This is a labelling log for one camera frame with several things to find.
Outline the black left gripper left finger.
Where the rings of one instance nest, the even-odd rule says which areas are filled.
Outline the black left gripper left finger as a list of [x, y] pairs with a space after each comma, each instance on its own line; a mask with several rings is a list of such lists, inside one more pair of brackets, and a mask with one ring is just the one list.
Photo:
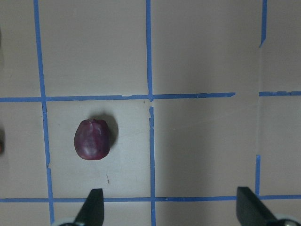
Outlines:
[[104, 198], [101, 188], [92, 189], [74, 220], [76, 226], [102, 226]]

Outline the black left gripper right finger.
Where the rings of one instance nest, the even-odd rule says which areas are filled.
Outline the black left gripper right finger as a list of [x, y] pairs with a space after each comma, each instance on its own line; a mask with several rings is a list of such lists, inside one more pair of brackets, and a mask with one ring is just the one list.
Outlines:
[[276, 226], [277, 218], [249, 187], [237, 188], [236, 216], [241, 226]]

